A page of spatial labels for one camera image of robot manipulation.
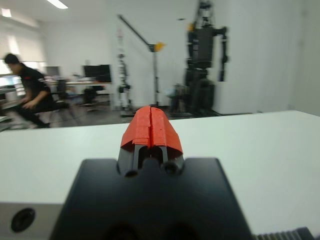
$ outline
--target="computer monitor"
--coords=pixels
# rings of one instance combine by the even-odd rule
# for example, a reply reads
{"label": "computer monitor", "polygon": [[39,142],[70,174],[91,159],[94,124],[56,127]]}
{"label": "computer monitor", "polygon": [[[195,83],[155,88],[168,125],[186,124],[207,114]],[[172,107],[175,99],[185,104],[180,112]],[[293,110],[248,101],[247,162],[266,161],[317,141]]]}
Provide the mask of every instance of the computer monitor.
{"label": "computer monitor", "polygon": [[100,83],[111,83],[110,65],[83,66],[86,78],[95,78]]}

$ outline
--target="white wall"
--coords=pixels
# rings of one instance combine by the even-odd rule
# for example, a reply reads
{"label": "white wall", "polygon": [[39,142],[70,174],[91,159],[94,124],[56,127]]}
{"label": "white wall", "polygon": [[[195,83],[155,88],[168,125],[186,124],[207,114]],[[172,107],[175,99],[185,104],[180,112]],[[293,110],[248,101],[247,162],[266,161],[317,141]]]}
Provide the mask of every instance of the white wall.
{"label": "white wall", "polygon": [[222,114],[286,110],[301,35],[301,0],[229,0],[226,82],[217,83]]}
{"label": "white wall", "polygon": [[83,75],[83,65],[110,64],[107,29],[101,22],[41,24],[48,66],[59,66],[64,77]]}
{"label": "white wall", "polygon": [[[118,65],[118,28],[125,41],[126,63],[135,106],[154,104],[152,53],[145,44],[118,18],[122,14],[150,44],[164,42],[158,53],[159,102],[168,105],[164,92],[176,83],[183,83],[187,58],[187,26],[196,12],[194,0],[106,0],[106,26],[110,37],[112,64]],[[113,68],[115,85],[119,84],[118,69]]]}
{"label": "white wall", "polygon": [[320,1],[304,2],[303,42],[296,71],[292,107],[320,116]]}

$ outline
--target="screw hole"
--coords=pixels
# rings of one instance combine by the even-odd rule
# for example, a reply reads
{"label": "screw hole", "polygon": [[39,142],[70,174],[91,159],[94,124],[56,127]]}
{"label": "screw hole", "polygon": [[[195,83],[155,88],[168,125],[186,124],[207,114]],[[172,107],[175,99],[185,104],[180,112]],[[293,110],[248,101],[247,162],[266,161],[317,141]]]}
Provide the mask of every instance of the screw hole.
{"label": "screw hole", "polygon": [[31,226],[36,218],[36,211],[32,208],[25,208],[14,215],[11,221],[11,229],[15,233],[25,231]]}
{"label": "screw hole", "polygon": [[126,176],[127,178],[132,178],[132,177],[135,177],[135,176],[137,176],[137,175],[138,175],[138,172],[137,172],[137,171],[134,171],[134,170],[128,171],[128,172],[125,174],[125,176]]}
{"label": "screw hole", "polygon": [[167,162],[165,165],[164,165],[164,170],[167,174],[169,175],[174,175],[177,173],[178,171],[178,167],[176,164],[174,164],[173,162]]}

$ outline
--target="ceiling light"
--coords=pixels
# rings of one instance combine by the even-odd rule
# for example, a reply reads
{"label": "ceiling light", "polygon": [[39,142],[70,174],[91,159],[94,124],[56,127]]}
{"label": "ceiling light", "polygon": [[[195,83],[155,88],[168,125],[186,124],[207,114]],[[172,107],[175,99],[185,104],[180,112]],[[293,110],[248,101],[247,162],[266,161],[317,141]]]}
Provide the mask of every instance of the ceiling light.
{"label": "ceiling light", "polygon": [[6,18],[12,17],[10,9],[1,8],[1,13],[2,13],[2,16],[6,17]]}
{"label": "ceiling light", "polygon": [[56,6],[58,9],[67,9],[68,7],[64,5],[62,2],[59,0],[47,0],[49,3],[53,4]]}

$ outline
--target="person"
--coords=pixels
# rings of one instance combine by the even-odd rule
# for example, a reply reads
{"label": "person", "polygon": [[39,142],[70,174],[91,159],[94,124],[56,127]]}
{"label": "person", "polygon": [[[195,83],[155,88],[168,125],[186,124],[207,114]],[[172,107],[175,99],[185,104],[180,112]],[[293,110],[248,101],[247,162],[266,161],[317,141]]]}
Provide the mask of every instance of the person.
{"label": "person", "polygon": [[53,109],[54,99],[50,88],[45,82],[45,77],[30,67],[24,65],[16,55],[9,53],[4,62],[12,73],[21,77],[25,89],[25,97],[16,106],[15,111],[27,121],[33,122],[38,128],[49,128],[49,123],[44,123],[36,113],[48,112]]}

